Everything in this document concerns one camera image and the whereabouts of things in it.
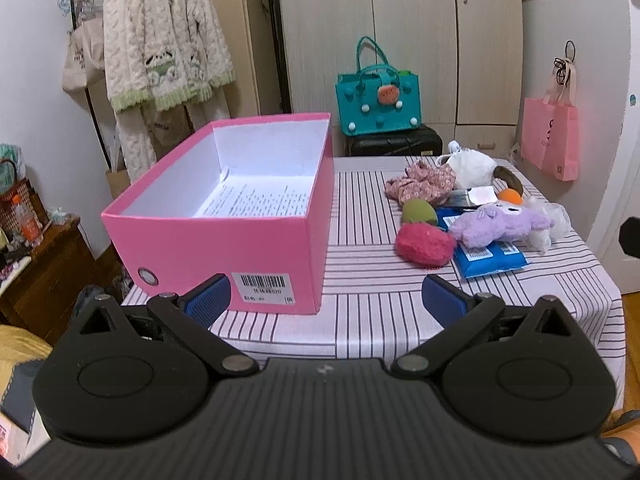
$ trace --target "red fuzzy ball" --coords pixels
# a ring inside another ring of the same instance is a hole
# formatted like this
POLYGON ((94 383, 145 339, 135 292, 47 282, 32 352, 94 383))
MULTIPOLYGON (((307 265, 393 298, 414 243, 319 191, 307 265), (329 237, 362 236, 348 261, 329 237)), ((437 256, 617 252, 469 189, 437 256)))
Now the red fuzzy ball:
POLYGON ((425 267, 443 267, 456 248, 453 236, 423 222, 402 224, 396 235, 396 252, 425 267))

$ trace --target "wicker basket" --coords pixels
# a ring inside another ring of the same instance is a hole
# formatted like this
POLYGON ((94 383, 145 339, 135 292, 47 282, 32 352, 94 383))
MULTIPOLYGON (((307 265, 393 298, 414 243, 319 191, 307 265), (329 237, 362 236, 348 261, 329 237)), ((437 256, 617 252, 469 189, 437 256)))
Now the wicker basket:
POLYGON ((0 164, 10 164, 14 168, 14 184, 7 192, 0 194, 0 227, 4 232, 20 233, 20 226, 15 217, 12 203, 12 199, 16 194, 20 195, 22 203, 26 204, 34 213, 40 223, 40 227, 45 226, 49 222, 49 217, 29 179, 18 180, 18 170, 10 158, 0 159, 0 164))

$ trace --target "fluffy cardigan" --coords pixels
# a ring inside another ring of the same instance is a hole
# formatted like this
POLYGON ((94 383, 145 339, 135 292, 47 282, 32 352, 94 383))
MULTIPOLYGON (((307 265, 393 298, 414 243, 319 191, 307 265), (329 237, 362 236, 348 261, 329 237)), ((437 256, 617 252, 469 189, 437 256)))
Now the fluffy cardigan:
POLYGON ((234 80, 210 0, 104 0, 104 64, 116 113, 202 102, 234 80))

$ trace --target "blue tissue pack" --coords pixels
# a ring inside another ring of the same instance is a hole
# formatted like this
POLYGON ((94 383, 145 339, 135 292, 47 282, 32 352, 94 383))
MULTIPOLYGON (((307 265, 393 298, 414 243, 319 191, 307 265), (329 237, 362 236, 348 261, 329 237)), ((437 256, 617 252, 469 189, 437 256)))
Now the blue tissue pack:
MULTIPOLYGON (((441 208, 436 211, 438 225, 445 231, 462 213, 459 209, 441 208)), ((465 278, 498 274, 506 270, 521 269, 527 259, 519 248, 509 242, 492 242, 484 249, 469 249, 461 242, 453 251, 453 259, 465 278)))

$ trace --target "plastic bottle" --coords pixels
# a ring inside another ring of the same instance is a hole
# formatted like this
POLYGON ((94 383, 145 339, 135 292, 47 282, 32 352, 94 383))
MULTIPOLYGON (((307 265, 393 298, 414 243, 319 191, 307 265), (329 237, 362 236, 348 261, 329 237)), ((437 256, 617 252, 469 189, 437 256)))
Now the plastic bottle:
POLYGON ((22 203, 20 195, 15 195, 12 198, 12 202, 14 203, 15 217, 20 226, 22 236, 24 236, 33 247, 39 246, 42 243, 42 232, 38 227, 38 221, 33 215, 33 212, 22 203))

